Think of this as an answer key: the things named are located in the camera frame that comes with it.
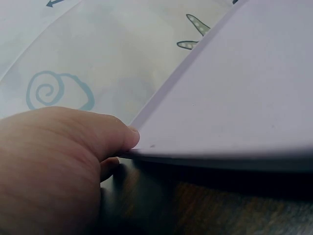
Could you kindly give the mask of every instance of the skin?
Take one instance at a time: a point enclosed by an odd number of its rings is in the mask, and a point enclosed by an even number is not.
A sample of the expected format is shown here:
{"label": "skin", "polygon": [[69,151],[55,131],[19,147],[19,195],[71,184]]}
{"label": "skin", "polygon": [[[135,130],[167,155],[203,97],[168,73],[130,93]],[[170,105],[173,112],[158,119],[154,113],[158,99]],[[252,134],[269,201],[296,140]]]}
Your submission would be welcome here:
{"label": "skin", "polygon": [[119,119],[44,108],[0,121],[0,234],[89,234],[100,182],[139,141]]}

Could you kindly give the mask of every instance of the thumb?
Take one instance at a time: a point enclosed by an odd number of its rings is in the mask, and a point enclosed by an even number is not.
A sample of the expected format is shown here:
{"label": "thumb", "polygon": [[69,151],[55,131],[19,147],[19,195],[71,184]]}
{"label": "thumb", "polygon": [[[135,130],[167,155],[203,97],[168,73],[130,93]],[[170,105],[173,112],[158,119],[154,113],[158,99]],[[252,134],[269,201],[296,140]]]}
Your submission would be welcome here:
{"label": "thumb", "polygon": [[114,116],[61,107],[26,112],[6,118],[2,123],[5,121],[8,128],[21,119],[28,126],[33,124],[43,130],[49,129],[76,142],[96,156],[99,162],[117,152],[132,149],[140,138],[136,129],[126,126]]}
{"label": "thumb", "polygon": [[139,132],[111,115],[64,110],[73,140],[90,150],[102,162],[116,153],[126,152],[139,142]]}

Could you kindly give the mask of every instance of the blue spiral pattern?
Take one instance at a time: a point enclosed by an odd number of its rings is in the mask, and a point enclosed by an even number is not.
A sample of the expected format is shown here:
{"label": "blue spiral pattern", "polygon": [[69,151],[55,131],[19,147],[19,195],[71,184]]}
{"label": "blue spiral pattern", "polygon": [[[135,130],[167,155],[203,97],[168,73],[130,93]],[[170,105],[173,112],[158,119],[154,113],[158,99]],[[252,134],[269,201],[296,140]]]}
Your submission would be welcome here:
{"label": "blue spiral pattern", "polygon": [[39,73],[35,74],[32,77],[32,79],[29,81],[29,84],[28,84],[28,87],[27,87],[27,91],[26,91],[26,103],[27,103],[27,105],[28,105],[30,110],[36,109],[34,107],[34,105],[32,104],[31,99],[30,99],[31,87],[32,87],[35,79],[37,77],[43,75],[43,74],[48,74],[48,75],[53,76],[56,79],[56,81],[58,83],[58,86],[59,86],[58,93],[56,94],[54,99],[52,101],[50,101],[50,102],[45,102],[44,100],[42,100],[40,98],[40,96],[39,96],[39,92],[40,92],[40,90],[42,88],[49,88],[49,92],[47,92],[45,95],[46,96],[51,96],[53,94],[53,92],[54,92],[54,87],[51,84],[47,84],[47,83],[44,83],[44,84],[41,84],[41,85],[38,86],[38,88],[36,89],[36,99],[40,103],[42,103],[43,105],[45,105],[45,106],[52,106],[52,105],[57,104],[61,100],[61,98],[64,95],[64,90],[65,90],[64,82],[62,81],[62,77],[66,76],[66,77],[70,77],[71,79],[73,79],[87,95],[87,98],[88,98],[87,103],[84,104],[82,107],[80,107],[79,110],[89,111],[89,110],[91,110],[94,107],[94,102],[95,101],[94,101],[94,96],[93,96],[93,93],[92,93],[91,89],[89,88],[89,86],[86,83],[83,83],[81,80],[79,80],[79,78],[77,76],[71,75],[69,73],[57,74],[55,72],[46,70],[46,71],[42,71],[42,72],[39,72]]}

